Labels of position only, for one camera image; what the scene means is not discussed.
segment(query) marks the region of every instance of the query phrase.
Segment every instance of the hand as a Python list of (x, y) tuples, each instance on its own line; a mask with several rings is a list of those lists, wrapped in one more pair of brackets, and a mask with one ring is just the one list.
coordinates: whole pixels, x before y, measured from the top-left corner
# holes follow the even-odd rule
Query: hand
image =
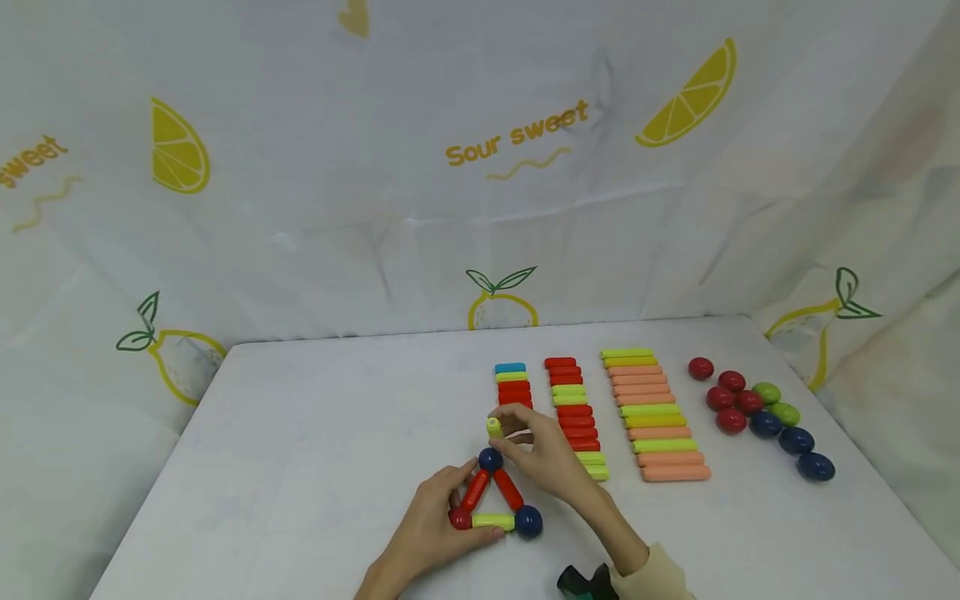
[(387, 549), (367, 571), (356, 600), (392, 600), (421, 574), (504, 537), (499, 527), (458, 531), (446, 515), (460, 505), (457, 488), (476, 464), (473, 458), (459, 468), (444, 467), (417, 487)]
[[(529, 433), (516, 433), (510, 439), (490, 440), (490, 445), (513, 461), (538, 488), (574, 509), (592, 501), (601, 491), (580, 464), (555, 420), (522, 404), (506, 404), (490, 416), (500, 419), (505, 436), (530, 430)], [(534, 449), (526, 452), (518, 444), (532, 444)]]

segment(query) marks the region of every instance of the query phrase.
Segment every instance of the triangle shape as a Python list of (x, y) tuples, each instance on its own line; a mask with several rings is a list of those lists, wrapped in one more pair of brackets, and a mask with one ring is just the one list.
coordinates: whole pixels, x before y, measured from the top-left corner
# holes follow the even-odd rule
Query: triangle shape
[[(510, 474), (503, 469), (503, 455), (496, 448), (487, 447), (480, 451), (479, 461), (480, 469), (470, 478), (460, 506), (452, 507), (447, 513), (450, 523), (457, 529), (500, 527), (507, 532), (516, 530), (526, 540), (539, 536), (543, 531), (543, 517), (540, 511), (524, 503)], [(507, 501), (512, 515), (475, 512), (491, 481)]]

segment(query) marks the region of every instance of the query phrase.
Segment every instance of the black object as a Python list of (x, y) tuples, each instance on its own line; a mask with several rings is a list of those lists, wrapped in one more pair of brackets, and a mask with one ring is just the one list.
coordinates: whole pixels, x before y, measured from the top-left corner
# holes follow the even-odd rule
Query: black object
[(573, 565), (568, 566), (557, 580), (566, 600), (620, 600), (610, 585), (610, 568), (605, 564), (593, 571), (589, 581)]

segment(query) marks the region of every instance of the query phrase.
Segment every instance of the red magnetic ball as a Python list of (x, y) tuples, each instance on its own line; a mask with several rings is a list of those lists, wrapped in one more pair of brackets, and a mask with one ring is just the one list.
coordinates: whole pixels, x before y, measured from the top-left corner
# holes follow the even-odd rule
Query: red magnetic ball
[(733, 408), (734, 400), (736, 400), (736, 394), (727, 388), (713, 387), (707, 390), (707, 406), (714, 413), (719, 413), (725, 408)]
[(690, 373), (690, 376), (697, 381), (710, 379), (713, 375), (713, 363), (703, 356), (698, 356), (691, 360), (690, 364), (686, 366), (686, 372)]
[(720, 373), (719, 380), (720, 387), (727, 388), (734, 393), (743, 392), (743, 389), (747, 387), (747, 380), (736, 371), (724, 371)]
[(765, 404), (763, 403), (763, 398), (760, 397), (760, 394), (757, 392), (751, 392), (750, 390), (744, 390), (736, 395), (736, 410), (740, 411), (744, 415), (752, 415), (753, 413), (758, 413), (763, 410)]
[(458, 506), (450, 509), (450, 512), (446, 515), (450, 517), (450, 524), (457, 529), (464, 530), (473, 526), (473, 517), (470, 516), (467, 509)]
[(732, 436), (747, 428), (747, 418), (735, 408), (725, 408), (717, 413), (717, 427)]

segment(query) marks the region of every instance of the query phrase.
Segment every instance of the navy blue magnetic ball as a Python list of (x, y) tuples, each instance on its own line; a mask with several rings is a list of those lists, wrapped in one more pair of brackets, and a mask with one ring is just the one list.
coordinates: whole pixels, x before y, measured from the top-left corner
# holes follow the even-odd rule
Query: navy blue magnetic ball
[(514, 515), (514, 528), (525, 540), (532, 540), (543, 531), (543, 517), (540, 511), (524, 504), (516, 511)]
[(812, 452), (813, 445), (813, 436), (802, 427), (784, 427), (780, 433), (780, 447), (789, 454)]
[(837, 472), (829, 458), (816, 452), (802, 454), (797, 459), (797, 470), (810, 481), (829, 481)]
[(773, 413), (760, 411), (750, 415), (750, 430), (753, 431), (754, 435), (758, 438), (763, 438), (764, 440), (774, 438), (782, 429), (783, 423), (781, 423), (780, 418)]
[(499, 468), (503, 468), (503, 454), (496, 448), (484, 448), (480, 450), (480, 468), (488, 471), (491, 475)]

